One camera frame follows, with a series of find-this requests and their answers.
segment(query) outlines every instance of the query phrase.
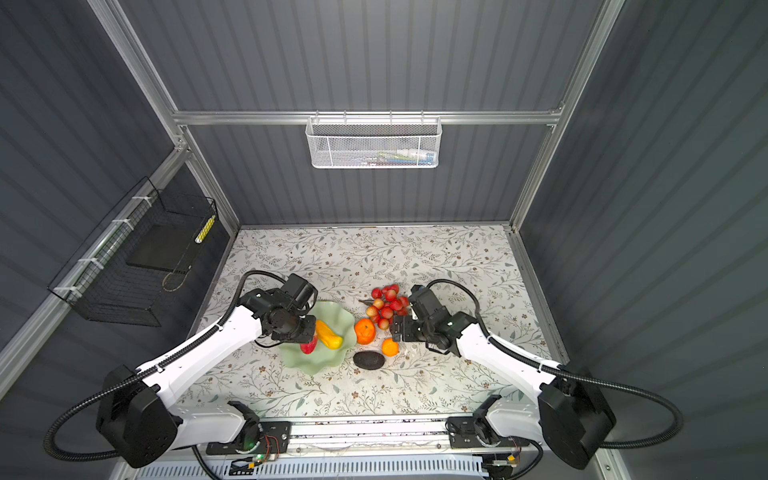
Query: floral tablecloth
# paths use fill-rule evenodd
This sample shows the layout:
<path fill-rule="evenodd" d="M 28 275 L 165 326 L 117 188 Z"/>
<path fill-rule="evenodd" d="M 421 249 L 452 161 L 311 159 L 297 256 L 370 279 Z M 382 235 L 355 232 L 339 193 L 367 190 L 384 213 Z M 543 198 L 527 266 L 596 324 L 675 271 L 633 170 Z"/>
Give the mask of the floral tablecloth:
<path fill-rule="evenodd" d="M 201 329 L 223 313 L 240 276 L 254 268 L 303 276 L 318 288 L 319 300 L 339 302 L 356 318 L 363 318 L 366 308 L 358 299 L 369 298 L 374 286 L 398 283 L 407 291 L 435 278 L 457 280 L 478 297 L 493 333 L 550 358 L 501 226 L 241 230 Z M 244 291 L 256 286 L 270 288 L 274 282 L 252 277 Z M 449 285 L 434 290 L 451 312 L 474 312 L 461 290 Z M 352 348 L 340 367 L 314 376 L 286 368 L 279 349 L 251 343 L 202 376 L 179 403 L 238 399 L 262 417 L 275 418 L 471 412 L 493 393 L 523 400 L 484 366 L 434 354 L 422 344 L 401 343 L 400 354 L 376 371 L 354 365 L 355 352 L 380 351 L 388 337 L 379 330 L 374 343 Z"/>

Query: aluminum frame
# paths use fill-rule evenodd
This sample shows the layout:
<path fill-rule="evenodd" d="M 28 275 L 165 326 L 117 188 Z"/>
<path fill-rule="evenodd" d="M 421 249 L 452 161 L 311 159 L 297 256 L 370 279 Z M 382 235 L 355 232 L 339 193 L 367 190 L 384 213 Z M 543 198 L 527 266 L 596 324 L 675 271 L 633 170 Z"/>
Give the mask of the aluminum frame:
<path fill-rule="evenodd" d="M 88 4 L 128 66 L 128 70 L 139 84 L 141 91 L 144 92 L 144 96 L 168 136 L 174 143 L 184 141 L 189 144 L 194 156 L 187 162 L 187 165 L 204 195 L 216 201 L 221 223 L 227 232 L 231 236 L 237 234 L 240 221 L 237 219 L 232 204 L 216 181 L 213 171 L 205 161 L 205 156 L 197 146 L 192 134 L 176 125 L 173 119 L 173 113 L 178 110 L 176 103 L 149 58 L 149 54 L 141 44 L 136 31 L 131 26 L 119 0 L 88 0 Z"/>
<path fill-rule="evenodd" d="M 391 228 L 391 227 L 483 227 L 501 225 L 508 227 L 505 220 L 490 222 L 388 222 L 388 223 L 275 223 L 271 225 L 243 225 L 241 230 L 273 230 L 300 228 Z"/>
<path fill-rule="evenodd" d="M 531 297 L 531 305 L 536 312 L 536 318 L 541 327 L 541 334 L 544 336 L 549 347 L 549 353 L 552 355 L 552 359 L 563 364 L 568 363 L 571 358 L 568 356 L 563 339 L 560 337 L 558 326 L 554 323 L 552 311 L 549 309 L 544 290 L 538 282 L 538 277 L 533 269 L 531 258 L 525 249 L 520 232 L 510 229 L 506 233 L 509 246 L 512 248 L 512 254 L 515 256 L 518 268 L 520 269 L 523 284 L 528 292 L 528 296 Z M 591 464 L 598 469 L 603 480 L 631 480 L 627 466 L 621 458 L 621 452 L 618 450 L 598 449 L 592 458 Z"/>
<path fill-rule="evenodd" d="M 327 123 L 444 125 L 555 125 L 556 111 L 177 111 L 178 125 L 306 125 L 310 118 Z"/>
<path fill-rule="evenodd" d="M 125 207 L 114 218 L 119 220 L 127 217 L 143 201 L 139 197 L 146 197 L 154 189 L 152 184 L 157 188 L 165 187 L 176 172 L 178 172 L 179 168 L 184 165 L 188 156 L 187 145 L 177 145 L 152 174 L 149 179 L 150 181 L 144 182 L 144 185 L 139 188 L 134 197 L 126 203 Z M 83 257 L 92 257 L 94 252 L 98 251 L 106 243 L 107 239 L 117 228 L 119 228 L 119 223 L 110 222 L 109 226 L 83 254 Z M 59 286 L 70 285 L 80 275 L 83 268 L 83 262 L 76 263 Z M 27 365 L 29 365 L 37 352 L 40 351 L 45 342 L 48 341 L 48 338 L 51 337 L 70 310 L 71 308 L 68 303 L 53 293 L 49 294 L 21 329 L 11 338 L 5 348 L 3 348 L 2 352 L 0 352 L 0 399 L 10 390 L 16 379 L 24 372 L 24 369 L 27 368 Z"/>
<path fill-rule="evenodd" d="M 598 62 L 600 53 L 603 51 L 605 42 L 608 40 L 608 36 L 623 6 L 624 0 L 604 0 L 601 6 L 598 18 L 576 64 L 576 69 L 574 69 L 574 73 L 571 76 L 571 81 L 565 90 L 560 121 L 544 139 L 539 155 L 531 167 L 531 173 L 525 180 L 525 185 L 520 193 L 518 202 L 512 211 L 512 216 L 509 218 L 509 223 L 515 231 L 520 230 L 523 221 L 525 221 L 525 216 L 528 215 L 528 211 L 531 209 L 536 192 L 538 192 L 538 188 L 544 180 L 544 175 L 547 173 L 552 158 L 557 153 L 563 135 L 573 118 L 574 111 L 581 100 L 584 89 L 587 87 L 594 66 Z"/>

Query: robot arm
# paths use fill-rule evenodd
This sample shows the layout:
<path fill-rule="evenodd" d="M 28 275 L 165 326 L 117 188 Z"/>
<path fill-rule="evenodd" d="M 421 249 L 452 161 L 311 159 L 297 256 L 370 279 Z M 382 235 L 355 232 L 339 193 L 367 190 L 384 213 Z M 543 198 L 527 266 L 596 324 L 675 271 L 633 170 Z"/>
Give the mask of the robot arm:
<path fill-rule="evenodd" d="M 133 388 L 101 400 L 97 429 L 135 468 L 168 449 L 236 439 L 245 445 L 258 439 L 258 416 L 238 402 L 183 407 L 176 401 L 218 362 L 262 335 L 278 342 L 312 341 L 316 319 L 307 313 L 310 297 L 316 295 L 309 282 L 291 275 L 280 288 L 246 293 L 224 321 L 212 323 L 135 372 L 118 367 L 104 381 L 105 389 L 143 372 L 147 375 Z"/>
<path fill-rule="evenodd" d="M 280 288 L 255 289 L 238 298 L 245 279 L 251 274 L 283 281 L 261 270 L 246 273 L 237 287 L 235 300 L 217 322 L 135 370 L 121 366 L 110 372 L 101 392 L 72 407 L 54 422 L 43 440 L 45 451 L 54 458 L 70 462 L 122 456 L 129 465 L 140 468 L 168 449 L 200 443 L 234 442 L 244 451 L 252 450 L 263 432 L 259 417 L 245 405 L 238 402 L 202 408 L 176 405 L 196 379 L 236 349 L 261 336 L 288 343 L 312 340 L 316 319 L 307 313 L 310 298 L 313 301 L 317 298 L 315 287 L 292 274 Z M 491 445 L 499 438 L 509 436 L 535 441 L 544 439 L 564 462 L 583 469 L 601 446 L 638 448 L 655 445 L 670 439 L 682 428 L 680 411 L 660 396 L 635 387 L 592 379 L 583 367 L 573 363 L 562 366 L 553 360 L 542 359 L 490 334 L 479 318 L 479 304 L 471 292 L 452 280 L 434 280 L 432 283 L 437 282 L 452 283 L 468 293 L 475 301 L 477 318 L 464 312 L 450 314 L 429 285 L 427 288 L 414 286 L 409 297 L 413 315 L 393 319 L 392 338 L 396 342 L 424 342 L 425 347 L 435 353 L 453 353 L 476 361 L 496 371 L 538 404 L 538 409 L 532 412 L 521 411 L 519 405 L 508 399 L 491 396 L 472 416 L 472 426 L 482 443 Z M 674 414 L 675 422 L 666 431 L 647 439 L 606 444 L 603 441 L 616 424 L 616 418 L 597 385 L 659 403 Z M 86 454 L 66 452 L 57 447 L 55 435 L 61 426 L 96 402 L 99 403 L 96 427 L 114 450 Z"/>
<path fill-rule="evenodd" d="M 521 432 L 520 411 L 513 402 L 495 396 L 475 413 L 475 434 L 492 445 L 509 436 L 543 438 L 564 462 L 585 468 L 605 436 L 616 424 L 611 408 L 600 389 L 579 382 L 567 382 L 542 369 L 566 369 L 554 360 L 542 359 L 485 331 L 482 322 L 464 312 L 450 314 L 429 288 L 414 286 L 409 297 L 412 316 L 397 316 L 390 327 L 396 342 L 424 342 L 441 354 L 453 353 L 488 367 L 529 399 L 537 402 L 539 418 L 533 432 Z M 519 359 L 510 356 L 508 350 Z M 589 375 L 585 369 L 578 371 Z"/>

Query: orange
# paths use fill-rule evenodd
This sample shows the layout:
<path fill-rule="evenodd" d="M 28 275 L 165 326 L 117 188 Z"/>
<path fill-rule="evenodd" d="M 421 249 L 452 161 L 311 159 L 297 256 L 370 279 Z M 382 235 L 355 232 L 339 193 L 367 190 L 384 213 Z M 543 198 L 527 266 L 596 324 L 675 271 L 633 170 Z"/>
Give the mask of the orange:
<path fill-rule="evenodd" d="M 368 345 L 376 338 L 376 328 L 369 319 L 362 319 L 355 325 L 355 334 L 357 335 L 357 343 Z"/>
<path fill-rule="evenodd" d="M 400 353 L 400 347 L 394 340 L 386 339 L 382 343 L 382 353 L 386 356 L 395 356 Z"/>

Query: black cable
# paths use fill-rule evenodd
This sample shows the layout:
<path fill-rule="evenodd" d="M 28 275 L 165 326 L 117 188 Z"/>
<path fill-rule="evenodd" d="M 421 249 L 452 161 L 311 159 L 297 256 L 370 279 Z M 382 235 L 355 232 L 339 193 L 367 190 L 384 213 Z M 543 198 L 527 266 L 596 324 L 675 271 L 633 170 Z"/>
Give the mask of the black cable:
<path fill-rule="evenodd" d="M 253 343 L 256 343 L 258 346 L 260 346 L 263 349 L 271 349 L 274 346 L 283 345 L 282 341 L 273 343 L 272 345 L 262 345 L 261 343 L 259 343 L 259 340 L 254 340 Z"/>
<path fill-rule="evenodd" d="M 197 459 L 200 468 L 203 469 L 203 472 L 205 472 L 205 475 L 208 475 L 210 480 L 223 480 L 219 475 L 216 475 L 216 473 L 206 464 L 205 460 L 203 460 L 203 456 L 200 454 L 200 450 L 197 449 L 197 445 L 190 445 L 188 448 L 192 449 L 194 458 Z"/>
<path fill-rule="evenodd" d="M 429 282 L 427 284 L 427 288 L 434 285 L 435 283 L 450 283 L 451 285 L 455 285 L 458 288 L 464 290 L 470 296 L 470 298 L 472 298 L 472 300 L 475 302 L 475 313 L 479 313 L 480 304 L 477 298 L 465 286 L 463 286 L 458 282 L 454 282 L 453 280 L 438 279 L 438 280 L 433 280 L 432 282 Z M 483 323 L 482 318 L 479 315 L 477 316 L 477 320 L 478 320 L 478 324 L 480 325 L 480 329 L 483 332 L 483 335 L 485 335 L 485 337 L 493 346 L 495 346 L 502 352 L 506 353 L 510 357 L 514 358 L 515 360 L 523 362 L 525 365 L 535 367 L 536 369 L 541 369 L 542 372 L 549 373 L 550 375 L 554 375 L 554 376 L 559 376 L 563 379 L 574 380 L 575 382 L 591 383 L 592 385 L 596 385 L 605 389 L 617 390 L 618 392 L 625 392 L 631 395 L 639 396 L 643 399 L 650 400 L 652 402 L 655 402 L 663 406 L 665 409 L 669 410 L 672 413 L 672 416 L 674 417 L 670 426 L 667 427 L 664 431 L 657 433 L 656 435 L 652 435 L 644 439 L 627 440 L 623 442 L 603 442 L 600 445 L 601 448 L 603 449 L 640 449 L 643 447 L 650 447 L 652 445 L 657 445 L 659 443 L 666 442 L 667 440 L 677 435 L 677 433 L 683 428 L 683 423 L 684 423 L 683 413 L 680 411 L 679 408 L 677 408 L 675 404 L 665 399 L 663 396 L 657 395 L 656 393 L 653 393 L 653 392 L 649 392 L 648 390 L 637 388 L 635 386 L 625 385 L 623 383 L 618 383 L 618 382 L 608 382 L 607 380 L 600 380 L 590 376 L 578 375 L 577 373 L 566 372 L 564 370 L 555 369 L 550 366 L 540 365 L 535 360 L 529 359 L 526 356 L 523 356 L 513 350 L 510 350 L 507 347 L 503 346 L 498 340 L 491 338 L 490 335 L 488 334 L 488 329 L 485 328 L 485 324 Z"/>
<path fill-rule="evenodd" d="M 480 325 L 480 330 L 482 330 L 483 335 L 485 335 L 486 337 L 489 336 L 490 333 L 488 333 L 488 329 L 485 328 L 485 324 L 483 323 L 482 317 L 480 316 L 480 302 L 478 301 L 478 297 L 476 297 L 475 294 L 472 293 L 466 286 L 463 286 L 459 282 L 448 280 L 447 278 L 438 278 L 437 280 L 433 280 L 427 283 L 426 288 L 429 288 L 432 285 L 435 285 L 437 283 L 449 283 L 453 286 L 458 287 L 461 290 L 464 290 L 464 293 L 466 293 L 469 296 L 469 298 L 472 299 L 472 302 L 475 303 L 475 318 L 478 320 L 478 324 Z"/>
<path fill-rule="evenodd" d="M 249 270 L 245 272 L 243 276 L 240 278 L 240 282 L 237 284 L 237 288 L 235 289 L 235 294 L 232 297 L 232 300 L 230 301 L 230 305 L 227 307 L 227 310 L 224 312 L 222 317 L 217 322 L 219 326 L 223 326 L 225 323 L 227 323 L 228 319 L 232 315 L 232 312 L 235 310 L 235 307 L 237 307 L 237 303 L 240 301 L 240 294 L 243 292 L 243 285 L 245 285 L 245 281 L 249 276 L 252 276 L 252 275 L 268 276 L 270 278 L 274 278 L 275 280 L 279 280 L 285 283 L 285 280 L 281 279 L 279 276 L 264 270 Z M 114 385 L 106 390 L 102 390 L 99 393 L 95 393 L 94 395 L 89 396 L 85 400 L 82 400 L 81 402 L 72 406 L 66 412 L 62 413 L 61 416 L 59 416 L 53 422 L 53 424 L 51 425 L 51 428 L 48 429 L 48 431 L 45 433 L 45 436 L 43 437 L 43 449 L 45 450 L 45 453 L 49 454 L 53 458 L 56 458 L 57 460 L 63 460 L 65 462 L 93 462 L 95 460 L 106 460 L 108 458 L 114 458 L 114 457 L 120 456 L 117 450 L 109 450 L 106 452 L 91 452 L 91 453 L 68 452 L 66 450 L 62 450 L 58 447 L 58 445 L 56 445 L 56 433 L 69 419 L 77 415 L 80 411 L 93 405 L 94 403 L 103 399 L 105 396 L 110 395 L 111 393 L 117 392 L 120 389 L 124 389 L 127 386 L 131 386 L 136 383 L 139 383 L 141 380 L 147 378 L 153 373 L 156 373 L 158 368 L 164 369 L 166 366 L 170 365 L 171 363 L 175 362 L 182 356 L 188 354 L 190 351 L 197 348 L 202 342 L 208 340 L 212 335 L 214 335 L 218 331 L 219 329 L 215 329 L 215 328 L 209 329 L 203 335 L 201 335 L 196 340 L 194 340 L 192 343 L 185 346 L 183 349 L 179 350 L 178 352 L 174 353 L 171 356 L 168 356 L 166 359 L 162 360 L 161 362 L 158 362 L 157 365 L 152 366 L 144 370 L 143 372 L 136 374 L 135 376 L 132 376 L 130 378 L 123 380 L 117 385 Z"/>
<path fill-rule="evenodd" d="M 518 440 L 525 440 L 526 442 L 530 443 L 531 445 L 536 447 L 536 449 L 538 450 L 538 453 L 536 454 L 536 458 L 533 459 L 533 462 L 527 464 L 525 468 L 523 468 L 522 470 L 515 469 L 516 471 L 511 477 L 503 478 L 502 480 L 517 480 L 518 478 L 522 477 L 526 473 L 533 470 L 534 467 L 538 465 L 538 463 L 541 461 L 541 459 L 544 458 L 544 449 L 541 447 L 541 445 L 538 444 L 538 442 L 536 442 L 535 440 L 524 439 L 522 437 L 515 437 L 515 438 Z"/>

